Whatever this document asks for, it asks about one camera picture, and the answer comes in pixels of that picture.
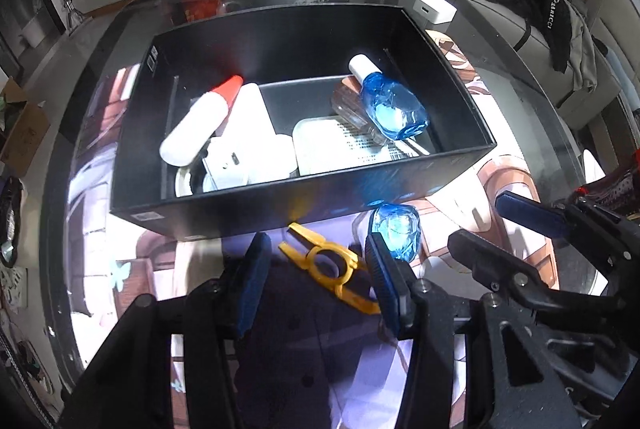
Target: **yellow plastic clip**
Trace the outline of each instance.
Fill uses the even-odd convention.
[[[359,261],[356,253],[351,252],[351,250],[339,245],[338,243],[327,241],[322,237],[322,235],[318,234],[318,232],[310,231],[298,223],[291,223],[289,228],[314,245],[314,247],[305,255],[298,252],[298,250],[294,249],[289,245],[289,243],[283,241],[278,245],[278,248],[282,250],[290,260],[292,260],[299,268],[308,271],[311,277],[313,277],[318,284],[322,285],[330,292],[333,292],[338,299],[346,302],[349,306],[352,306],[356,308],[356,310],[368,315],[380,313],[378,303],[357,295],[344,286],[344,284],[349,282],[349,279],[351,279],[354,270],[367,269],[364,263]],[[344,274],[338,277],[329,277],[328,275],[323,274],[318,266],[316,266],[316,256],[320,252],[333,252],[344,259],[344,262],[346,263],[346,271]]]

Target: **black box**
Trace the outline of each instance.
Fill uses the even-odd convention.
[[[177,168],[158,150],[193,98],[242,75],[260,85],[276,133],[291,134],[299,120],[335,115],[332,91],[360,53],[424,104],[431,123],[416,139],[434,154],[175,197]],[[494,147],[454,70],[401,8],[320,4],[237,12],[154,38],[123,119],[111,212],[180,240],[276,229],[428,196]]]

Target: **blue plastic bottle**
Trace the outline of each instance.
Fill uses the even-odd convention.
[[[389,140],[415,136],[429,125],[427,112],[415,95],[383,75],[367,56],[353,57],[349,69],[362,85],[360,97],[369,118]]]
[[[371,213],[369,234],[380,232],[395,259],[411,263],[420,250],[420,216],[411,205],[383,203]]]

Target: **gray fabric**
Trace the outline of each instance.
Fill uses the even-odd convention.
[[[593,91],[598,85],[598,75],[591,32],[580,12],[572,4],[568,7],[572,29],[569,65],[574,69],[574,91]]]
[[[638,90],[636,89],[636,86],[634,86],[634,83],[631,82],[631,79],[626,75],[625,70],[620,63],[620,59],[618,59],[618,56],[614,53],[612,48],[608,48],[606,59],[609,61],[609,67],[622,87],[622,92],[629,101],[631,110],[635,111],[636,109],[640,109],[640,97],[638,97]]]
[[[583,0],[567,0],[571,3],[571,6],[577,10],[582,17],[586,20],[589,15],[589,9],[587,8],[586,3]]]

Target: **white container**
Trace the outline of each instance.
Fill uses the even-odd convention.
[[[216,129],[216,136],[224,136],[227,141],[235,143],[276,136],[257,84],[251,82],[240,88],[234,107],[225,122]]]
[[[378,145],[341,116],[306,118],[293,128],[300,176],[401,160],[410,156],[393,143]]]
[[[160,145],[162,160],[176,167],[189,165],[228,112],[222,96],[206,92]]]
[[[445,0],[415,0],[414,10],[433,24],[450,23],[456,16],[456,7]]]

